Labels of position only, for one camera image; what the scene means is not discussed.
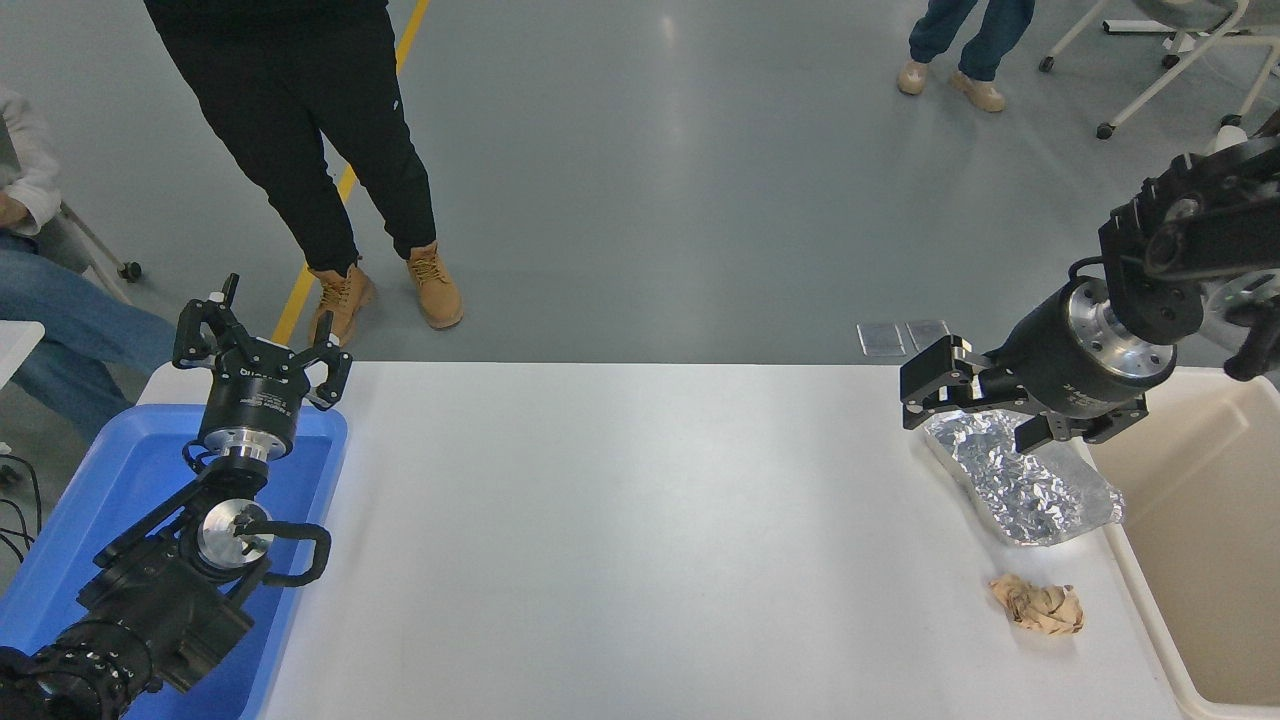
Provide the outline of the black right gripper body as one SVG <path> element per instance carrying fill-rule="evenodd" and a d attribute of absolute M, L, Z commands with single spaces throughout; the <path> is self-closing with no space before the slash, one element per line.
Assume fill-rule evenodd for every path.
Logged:
<path fill-rule="evenodd" d="M 1115 315 L 1103 282 L 1069 282 L 996 352 L 1029 396 L 1073 419 L 1101 416 L 1148 389 L 1148 343 Z"/>

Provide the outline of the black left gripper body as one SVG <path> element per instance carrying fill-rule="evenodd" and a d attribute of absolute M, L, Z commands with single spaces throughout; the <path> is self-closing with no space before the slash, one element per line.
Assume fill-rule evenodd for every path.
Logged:
<path fill-rule="evenodd" d="M 257 338 L 228 346 L 212 361 L 212 388 L 198 432 L 250 428 L 294 434 L 308 389 L 288 348 Z"/>

